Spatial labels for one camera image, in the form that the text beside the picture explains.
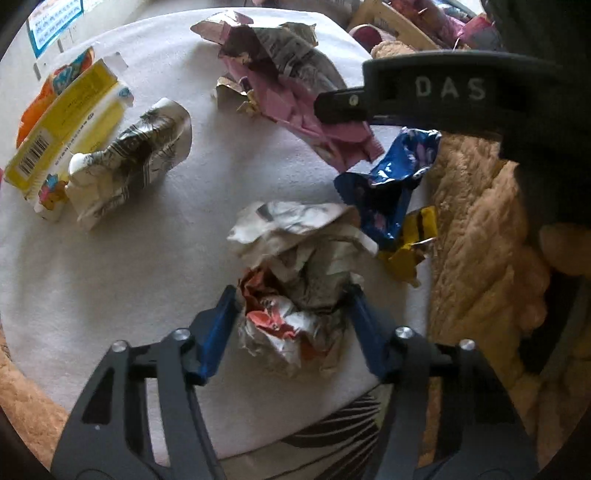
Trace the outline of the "person right hand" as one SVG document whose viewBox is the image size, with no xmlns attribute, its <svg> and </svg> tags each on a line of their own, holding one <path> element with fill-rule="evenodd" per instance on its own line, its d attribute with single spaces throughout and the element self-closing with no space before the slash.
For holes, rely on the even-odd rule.
<svg viewBox="0 0 591 480">
<path fill-rule="evenodd" d="M 543 295 L 550 283 L 550 269 L 569 276 L 590 277 L 590 231 L 567 224 L 545 225 L 538 245 L 523 245 L 513 256 L 516 323 L 530 333 L 545 320 Z"/>
</svg>

